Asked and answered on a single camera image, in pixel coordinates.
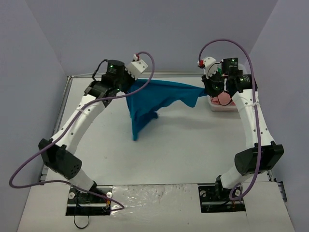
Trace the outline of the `blue t shirt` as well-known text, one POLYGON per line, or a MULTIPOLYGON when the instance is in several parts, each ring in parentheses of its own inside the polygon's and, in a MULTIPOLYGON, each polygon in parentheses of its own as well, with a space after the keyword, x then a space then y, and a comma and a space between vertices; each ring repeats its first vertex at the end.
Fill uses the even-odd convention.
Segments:
POLYGON ((201 87, 179 82, 151 80, 137 93, 127 96, 126 103, 132 123, 132 140, 137 141, 139 132, 153 119, 158 118, 157 111, 176 101, 194 108, 198 98, 207 93, 201 87))

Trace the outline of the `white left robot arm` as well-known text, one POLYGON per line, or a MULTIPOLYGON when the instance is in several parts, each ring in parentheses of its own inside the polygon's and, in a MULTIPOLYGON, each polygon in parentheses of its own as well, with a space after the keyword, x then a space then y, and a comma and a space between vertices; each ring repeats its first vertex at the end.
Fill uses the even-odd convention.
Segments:
POLYGON ((39 142, 42 160, 49 169, 80 190, 80 197, 92 202, 97 185, 82 169, 75 156, 78 144, 90 125, 111 103, 118 92, 128 93, 148 65, 136 56, 125 65, 119 60, 107 60, 107 70, 100 80, 94 79, 85 89, 79 105, 63 127, 49 140, 39 142))

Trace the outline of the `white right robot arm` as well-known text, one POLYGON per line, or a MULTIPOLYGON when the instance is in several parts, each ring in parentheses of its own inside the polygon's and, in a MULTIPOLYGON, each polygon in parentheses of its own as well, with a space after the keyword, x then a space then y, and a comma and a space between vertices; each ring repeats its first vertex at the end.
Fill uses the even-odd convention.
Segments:
POLYGON ((235 104, 245 132, 246 149, 234 157, 234 165, 225 174, 217 177, 214 194, 224 200, 232 188, 247 179, 271 170, 284 153, 266 125, 258 99, 258 89, 251 74, 239 70, 237 58, 217 62, 212 57, 199 61, 204 70, 202 82, 212 98, 227 93, 235 104))

